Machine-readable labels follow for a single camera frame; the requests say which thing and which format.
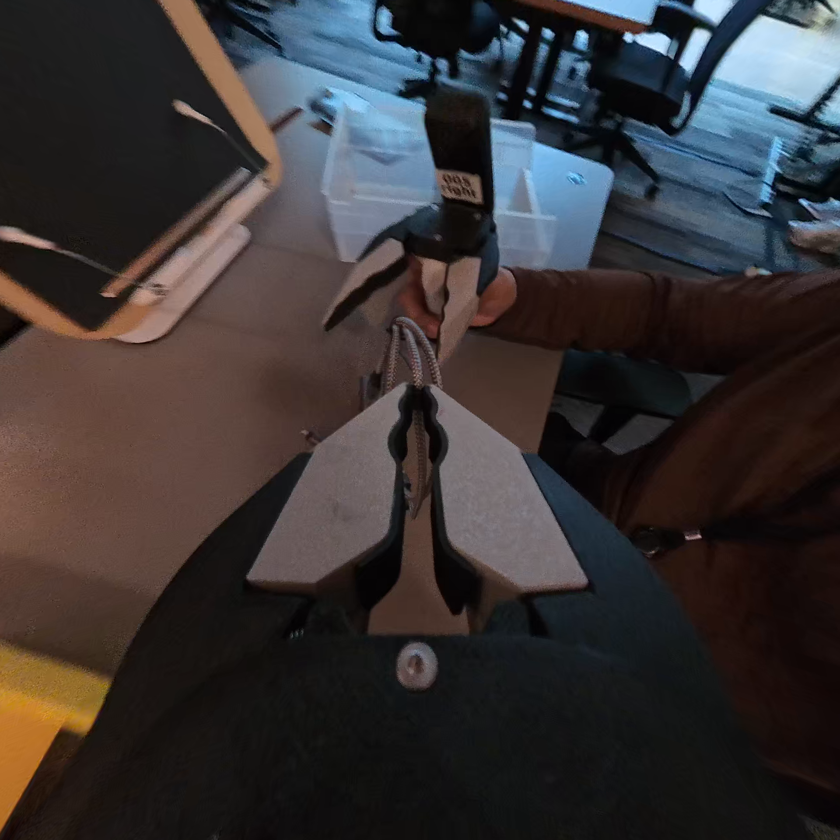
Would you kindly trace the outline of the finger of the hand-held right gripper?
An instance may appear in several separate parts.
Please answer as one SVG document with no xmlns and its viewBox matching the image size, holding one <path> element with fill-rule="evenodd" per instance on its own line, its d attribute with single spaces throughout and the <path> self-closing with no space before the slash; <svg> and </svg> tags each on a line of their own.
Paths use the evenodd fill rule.
<svg viewBox="0 0 840 840">
<path fill-rule="evenodd" d="M 478 312 L 481 259 L 461 257 L 445 263 L 420 257 L 421 284 L 427 309 L 438 317 L 437 362 L 456 351 Z"/>
<path fill-rule="evenodd" d="M 393 283 L 406 270 L 405 246 L 400 239 L 373 239 L 345 277 L 329 304 L 322 328 L 332 330 L 379 289 Z"/>
</svg>

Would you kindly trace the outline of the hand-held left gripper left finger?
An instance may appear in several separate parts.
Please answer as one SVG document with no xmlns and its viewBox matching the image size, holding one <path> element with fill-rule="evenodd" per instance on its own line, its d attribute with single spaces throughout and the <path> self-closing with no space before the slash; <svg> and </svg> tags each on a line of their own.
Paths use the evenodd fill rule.
<svg viewBox="0 0 840 840">
<path fill-rule="evenodd" d="M 246 580 L 255 588 L 343 609 L 365 631 L 401 572 L 403 462 L 413 388 L 403 384 L 324 439 L 306 465 Z"/>
</svg>

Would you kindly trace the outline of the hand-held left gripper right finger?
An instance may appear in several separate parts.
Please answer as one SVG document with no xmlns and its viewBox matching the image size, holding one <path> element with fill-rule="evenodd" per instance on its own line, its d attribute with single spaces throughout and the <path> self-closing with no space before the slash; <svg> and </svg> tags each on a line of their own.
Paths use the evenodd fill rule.
<svg viewBox="0 0 840 840">
<path fill-rule="evenodd" d="M 435 385 L 423 389 L 434 572 L 447 609 L 483 631 L 497 606 L 589 580 L 527 456 Z"/>
</svg>

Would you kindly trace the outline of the person's right forearm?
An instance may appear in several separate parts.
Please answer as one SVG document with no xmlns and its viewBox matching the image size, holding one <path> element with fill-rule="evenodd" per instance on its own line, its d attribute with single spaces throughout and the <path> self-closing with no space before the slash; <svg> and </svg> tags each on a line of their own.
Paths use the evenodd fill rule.
<svg viewBox="0 0 840 840">
<path fill-rule="evenodd" d="M 838 337 L 839 272 L 690 279 L 617 269 L 514 269 L 514 302 L 485 327 L 546 350 L 610 351 L 729 375 L 778 351 Z"/>
</svg>

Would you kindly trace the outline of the person's right hand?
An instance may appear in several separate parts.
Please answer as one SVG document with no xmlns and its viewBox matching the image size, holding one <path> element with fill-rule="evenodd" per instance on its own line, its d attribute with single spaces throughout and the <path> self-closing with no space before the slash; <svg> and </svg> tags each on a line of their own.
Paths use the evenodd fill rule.
<svg viewBox="0 0 840 840">
<path fill-rule="evenodd" d="M 507 268 L 500 268 L 497 277 L 480 296 L 478 309 L 470 327 L 489 327 L 513 306 L 516 299 L 517 285 L 513 274 Z M 440 318 L 427 309 L 422 286 L 422 264 L 415 257 L 408 260 L 406 278 L 396 297 L 396 306 L 398 311 L 413 320 L 430 340 L 438 337 Z"/>
</svg>

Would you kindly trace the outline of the clear plastic organizer box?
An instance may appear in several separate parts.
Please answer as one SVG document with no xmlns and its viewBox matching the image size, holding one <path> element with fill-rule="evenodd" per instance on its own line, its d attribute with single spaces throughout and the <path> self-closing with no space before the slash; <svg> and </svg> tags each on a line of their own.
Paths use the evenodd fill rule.
<svg viewBox="0 0 840 840">
<path fill-rule="evenodd" d="M 536 130 L 525 122 L 492 119 L 490 132 L 500 261 L 547 267 L 557 220 L 541 209 L 532 178 Z M 348 263 L 381 230 L 438 202 L 424 109 L 411 102 L 377 108 L 359 98 L 341 104 L 322 194 L 338 256 Z"/>
</svg>

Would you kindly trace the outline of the black office chair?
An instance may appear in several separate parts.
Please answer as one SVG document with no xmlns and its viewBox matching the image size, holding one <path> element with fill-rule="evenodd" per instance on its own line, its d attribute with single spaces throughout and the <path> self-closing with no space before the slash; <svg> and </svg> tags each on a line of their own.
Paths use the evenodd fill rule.
<svg viewBox="0 0 840 840">
<path fill-rule="evenodd" d="M 371 29 L 377 41 L 428 58 L 427 75 L 406 79 L 397 92 L 406 100 L 426 100 L 440 87 L 439 63 L 446 64 L 448 79 L 459 79 L 460 55 L 485 53 L 501 37 L 502 15 L 484 1 L 376 1 Z"/>
<path fill-rule="evenodd" d="M 554 392 L 601 408 L 588 433 L 599 445 L 636 417 L 674 421 L 693 403 L 689 384 L 678 371 L 620 354 L 581 350 L 564 352 Z"/>
<path fill-rule="evenodd" d="M 590 87 L 598 94 L 590 123 L 567 136 L 569 153 L 599 148 L 613 166 L 619 153 L 646 175 L 645 197 L 654 200 L 660 176 L 625 132 L 627 121 L 675 137 L 693 118 L 715 71 L 771 1 L 737 1 L 715 22 L 684 2 L 659 2 L 650 31 L 669 39 L 660 52 L 636 40 L 624 42 L 591 69 Z"/>
</svg>

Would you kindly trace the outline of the white divider stand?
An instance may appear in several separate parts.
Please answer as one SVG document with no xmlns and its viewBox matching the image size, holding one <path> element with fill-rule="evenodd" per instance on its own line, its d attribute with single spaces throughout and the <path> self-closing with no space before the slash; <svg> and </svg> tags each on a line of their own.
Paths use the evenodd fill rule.
<svg viewBox="0 0 840 840">
<path fill-rule="evenodd" d="M 266 174 L 238 169 L 172 226 L 101 295 L 118 302 L 90 340 L 151 343 L 163 338 L 247 246 L 247 216 L 275 189 Z"/>
</svg>

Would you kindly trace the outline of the wooden table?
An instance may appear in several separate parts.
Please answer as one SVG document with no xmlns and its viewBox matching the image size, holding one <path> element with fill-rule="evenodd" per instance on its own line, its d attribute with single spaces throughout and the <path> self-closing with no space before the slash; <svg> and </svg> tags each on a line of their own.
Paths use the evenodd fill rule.
<svg viewBox="0 0 840 840">
<path fill-rule="evenodd" d="M 526 100 L 545 28 L 574 33 L 596 27 L 620 35 L 637 35 L 648 30 L 658 7 L 657 1 L 510 1 L 496 2 L 498 9 L 528 25 L 512 78 L 500 90 L 502 117 L 518 121 Z"/>
</svg>

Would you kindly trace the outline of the person's torso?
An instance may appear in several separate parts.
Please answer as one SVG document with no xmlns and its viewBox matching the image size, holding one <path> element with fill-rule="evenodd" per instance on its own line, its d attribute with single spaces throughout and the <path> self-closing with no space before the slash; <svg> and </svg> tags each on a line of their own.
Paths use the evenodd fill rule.
<svg viewBox="0 0 840 840">
<path fill-rule="evenodd" d="M 624 455 L 552 414 L 540 456 L 649 558 L 779 774 L 838 796 L 838 337 L 739 368 Z"/>
</svg>

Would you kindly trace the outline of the black desk divider panel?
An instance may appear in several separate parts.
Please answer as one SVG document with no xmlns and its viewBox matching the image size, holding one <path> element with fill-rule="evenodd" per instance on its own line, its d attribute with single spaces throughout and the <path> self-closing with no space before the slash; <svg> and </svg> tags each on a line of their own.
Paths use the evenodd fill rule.
<svg viewBox="0 0 840 840">
<path fill-rule="evenodd" d="M 277 188 L 275 136 L 201 2 L 1 17 L 2 308 L 92 340 L 119 305 L 102 288 L 213 189 L 240 168 Z"/>
</svg>

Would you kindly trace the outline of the yellow box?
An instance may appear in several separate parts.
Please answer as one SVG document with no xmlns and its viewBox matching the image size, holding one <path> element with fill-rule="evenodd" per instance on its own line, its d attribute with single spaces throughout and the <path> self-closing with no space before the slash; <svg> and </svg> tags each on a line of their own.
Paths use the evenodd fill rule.
<svg viewBox="0 0 840 840">
<path fill-rule="evenodd" d="M 87 735 L 110 684 L 94 671 L 1 643 L 2 827 L 56 738 Z"/>
</svg>

